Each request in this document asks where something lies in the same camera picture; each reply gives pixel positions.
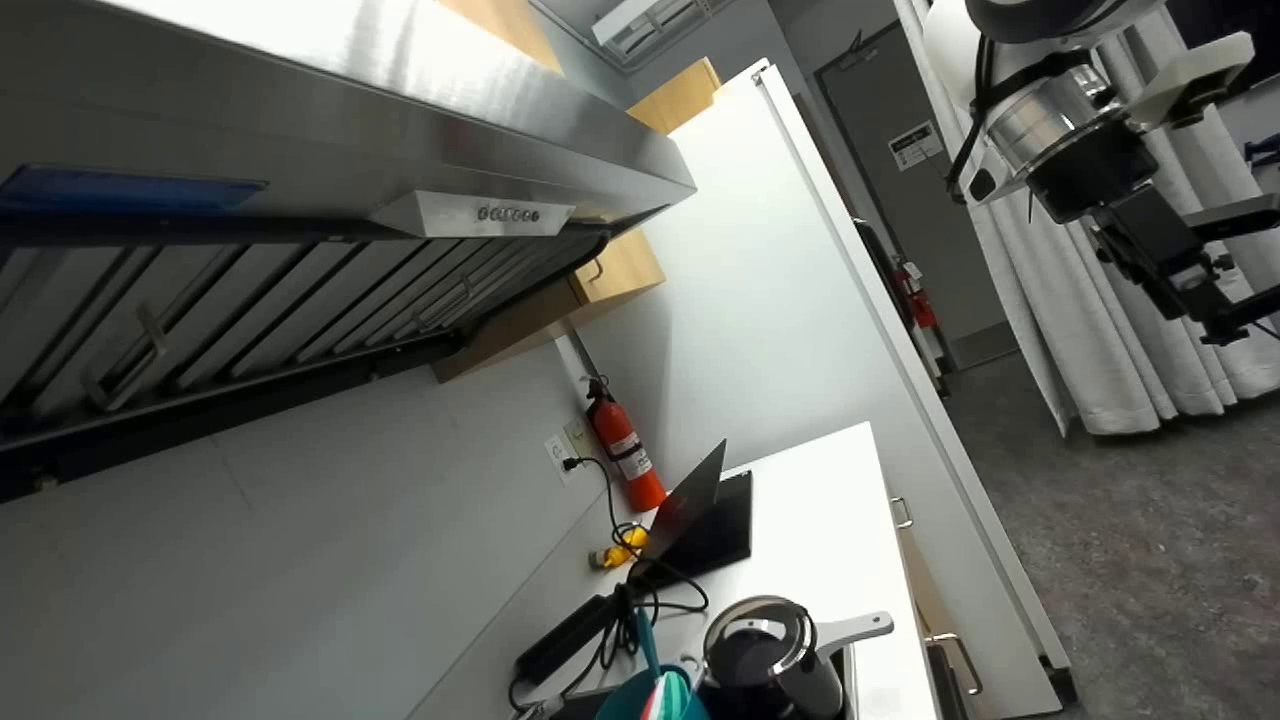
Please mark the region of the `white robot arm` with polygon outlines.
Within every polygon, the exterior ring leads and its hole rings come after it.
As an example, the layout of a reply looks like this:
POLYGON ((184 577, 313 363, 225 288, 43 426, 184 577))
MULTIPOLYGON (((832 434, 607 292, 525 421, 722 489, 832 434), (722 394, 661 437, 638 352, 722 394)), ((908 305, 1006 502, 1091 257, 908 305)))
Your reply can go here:
POLYGON ((1079 219, 1096 257, 1143 288, 1164 319, 1197 319, 1203 344, 1232 344, 1280 314, 1280 288, 1232 302, 1215 241, 1274 226, 1273 198, 1174 214, 1156 187, 1149 135, 1187 130, 1257 60, 1248 32, 1222 32, 1160 66, 1125 97, 1101 44, 1156 0, 935 0, 927 49, 959 70, 968 107, 947 169, 954 200, 987 203, 1024 187, 1056 226, 1079 219))

